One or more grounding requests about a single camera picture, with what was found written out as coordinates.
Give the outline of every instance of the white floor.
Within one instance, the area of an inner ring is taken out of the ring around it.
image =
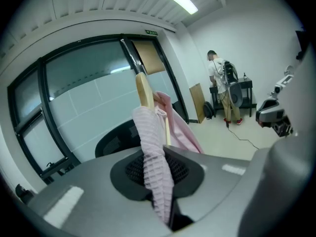
[[[250,118],[249,110],[241,109],[242,124],[237,125],[233,120],[229,128],[240,139],[250,140],[257,148],[271,147],[279,137],[272,128],[262,128],[256,122],[255,113],[256,111],[253,109]],[[251,160],[257,149],[248,141],[240,141],[229,132],[223,118],[224,112],[218,111],[216,118],[213,117],[209,120],[205,118],[201,124],[190,123],[189,126],[206,154]]]

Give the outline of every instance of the wooden handle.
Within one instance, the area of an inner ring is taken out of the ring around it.
[[[170,128],[169,128],[169,120],[168,117],[166,117],[166,141],[167,141],[167,145],[171,146],[171,138],[170,138]]]
[[[143,72],[136,75],[136,87],[140,104],[146,106],[152,110],[155,109],[153,91],[147,81],[147,78]]]

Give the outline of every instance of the bag on floor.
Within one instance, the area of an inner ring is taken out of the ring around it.
[[[203,105],[203,111],[204,111],[204,115],[206,116],[206,119],[211,119],[213,115],[215,114],[213,107],[207,101]]]

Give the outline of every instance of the khaki pants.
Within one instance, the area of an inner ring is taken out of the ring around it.
[[[223,93],[219,94],[219,98],[222,101],[222,104],[224,106],[224,111],[225,111],[225,118],[227,121],[231,121],[232,120],[232,111],[231,108],[234,112],[235,118],[236,120],[240,120],[240,112],[239,112],[239,108],[235,107],[232,103],[231,103],[231,99],[229,98],[229,94],[228,91],[225,91]]]

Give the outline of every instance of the pink towel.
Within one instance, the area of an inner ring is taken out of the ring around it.
[[[154,210],[164,223],[169,222],[173,179],[169,165],[164,157],[162,149],[165,144],[161,132],[161,124],[158,117],[166,116],[158,108],[155,112],[147,107],[141,106],[133,111],[141,147],[144,153],[144,183],[147,189],[153,192]]]
[[[158,106],[159,109],[164,110],[167,113],[170,128],[171,145],[184,150],[204,154],[202,147],[200,146],[198,140],[189,128],[188,124],[172,108],[170,97],[160,91],[156,91],[156,93],[165,104],[163,106],[155,102],[155,105]]]
[[[169,165],[164,157],[166,144],[165,118],[168,117],[171,145],[203,153],[201,146],[185,121],[173,110],[170,97],[157,92],[164,105],[155,102],[155,110],[141,106],[133,111],[144,153],[144,183],[152,190],[154,210],[164,223],[169,222],[174,186]]]

